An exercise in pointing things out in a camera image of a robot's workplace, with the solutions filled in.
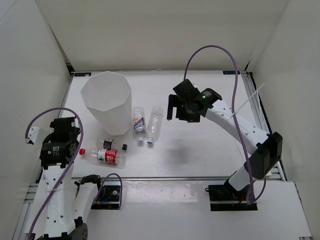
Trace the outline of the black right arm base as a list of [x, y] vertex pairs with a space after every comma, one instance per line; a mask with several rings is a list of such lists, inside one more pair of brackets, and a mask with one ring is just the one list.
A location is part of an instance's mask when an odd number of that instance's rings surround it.
[[212, 212], [239, 212], [257, 211], [256, 203], [250, 205], [246, 202], [249, 187], [231, 192], [225, 185], [209, 185], [204, 190], [209, 194], [210, 210]]

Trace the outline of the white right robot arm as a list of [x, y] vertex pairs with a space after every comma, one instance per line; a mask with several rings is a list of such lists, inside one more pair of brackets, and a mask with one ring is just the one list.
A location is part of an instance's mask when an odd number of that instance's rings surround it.
[[167, 120], [177, 118], [188, 123], [198, 123], [204, 117], [229, 133], [244, 147], [248, 160], [227, 181], [224, 193], [230, 200], [238, 199], [243, 189], [254, 180], [263, 179], [282, 156], [283, 137], [267, 133], [232, 109], [222, 96], [211, 88], [199, 91], [185, 79], [173, 88], [168, 97]]

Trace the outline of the clear bottle blue orange label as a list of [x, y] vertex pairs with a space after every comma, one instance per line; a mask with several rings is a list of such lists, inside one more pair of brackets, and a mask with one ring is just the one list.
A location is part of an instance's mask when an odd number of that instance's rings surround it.
[[137, 144], [142, 146], [146, 137], [146, 120], [143, 107], [134, 107], [132, 109], [133, 136], [137, 140]]

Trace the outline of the clear unlabelled plastic bottle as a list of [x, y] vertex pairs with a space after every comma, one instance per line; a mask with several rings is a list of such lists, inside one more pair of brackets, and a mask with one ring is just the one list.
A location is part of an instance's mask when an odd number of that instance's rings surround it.
[[151, 110], [146, 132], [148, 145], [153, 145], [159, 138], [161, 133], [163, 117], [164, 114], [163, 109], [161, 107], [156, 106]]

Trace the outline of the white octagonal plastic bin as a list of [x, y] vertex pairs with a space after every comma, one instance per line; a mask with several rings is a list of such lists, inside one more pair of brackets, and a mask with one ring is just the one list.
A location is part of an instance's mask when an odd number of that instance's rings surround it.
[[90, 76], [80, 91], [86, 108], [112, 136], [132, 126], [132, 89], [123, 74], [102, 72]]

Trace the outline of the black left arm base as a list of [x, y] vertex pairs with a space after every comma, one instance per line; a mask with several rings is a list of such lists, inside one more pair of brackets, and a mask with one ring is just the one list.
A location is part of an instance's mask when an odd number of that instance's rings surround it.
[[106, 181], [97, 198], [91, 205], [92, 210], [119, 210], [121, 207], [122, 186], [120, 181]]

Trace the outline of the small bottle black label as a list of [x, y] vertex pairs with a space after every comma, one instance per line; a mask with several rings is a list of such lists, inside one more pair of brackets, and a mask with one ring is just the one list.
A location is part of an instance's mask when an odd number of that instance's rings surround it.
[[126, 152], [128, 145], [124, 143], [120, 143], [116, 141], [114, 138], [102, 138], [99, 139], [96, 143], [96, 146], [98, 148], [103, 148], [107, 150], [117, 150], [117, 151], [123, 151]]

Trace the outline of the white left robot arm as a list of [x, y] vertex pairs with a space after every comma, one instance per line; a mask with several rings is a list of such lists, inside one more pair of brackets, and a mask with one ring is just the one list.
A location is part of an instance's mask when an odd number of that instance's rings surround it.
[[49, 200], [44, 210], [45, 226], [41, 240], [86, 240], [86, 224], [93, 200], [100, 200], [105, 188], [98, 175], [88, 175], [80, 181], [72, 180], [80, 128], [75, 117], [56, 118], [50, 123], [53, 129], [42, 142], [40, 161]]

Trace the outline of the white zip tie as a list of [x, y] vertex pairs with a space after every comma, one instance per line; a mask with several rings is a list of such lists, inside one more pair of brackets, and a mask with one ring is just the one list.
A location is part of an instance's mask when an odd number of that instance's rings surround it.
[[265, 83], [263, 83], [261, 86], [259, 86], [255, 92], [252, 93], [252, 95], [237, 109], [235, 110], [231, 116], [229, 118], [232, 118], [234, 115], [236, 115], [254, 96], [258, 95], [258, 92], [260, 91], [260, 89], [265, 85]]

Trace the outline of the clear bottle red label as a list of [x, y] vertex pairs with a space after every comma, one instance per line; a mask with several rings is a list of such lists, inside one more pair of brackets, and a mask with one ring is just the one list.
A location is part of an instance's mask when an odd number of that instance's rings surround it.
[[82, 159], [121, 168], [125, 165], [124, 154], [114, 149], [104, 148], [81, 148], [79, 155]]

